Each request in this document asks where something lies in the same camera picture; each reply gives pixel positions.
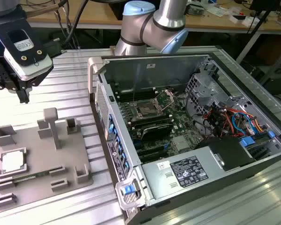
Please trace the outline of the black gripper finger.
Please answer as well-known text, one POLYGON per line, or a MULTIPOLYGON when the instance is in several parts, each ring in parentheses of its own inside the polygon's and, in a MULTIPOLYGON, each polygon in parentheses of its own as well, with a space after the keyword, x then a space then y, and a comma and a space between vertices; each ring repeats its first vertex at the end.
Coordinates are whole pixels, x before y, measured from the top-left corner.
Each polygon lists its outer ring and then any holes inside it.
POLYGON ((48 74, 53 70, 53 67, 50 67, 47 72, 42 73, 41 75, 22 82, 22 103, 28 103, 29 100, 29 94, 28 94, 28 88, 32 88, 35 86, 38 86, 47 76, 48 74))
POLYGON ((14 91, 20 103, 24 103, 24 92, 20 90, 19 79, 12 68, 0 57, 0 90, 7 89, 14 91))

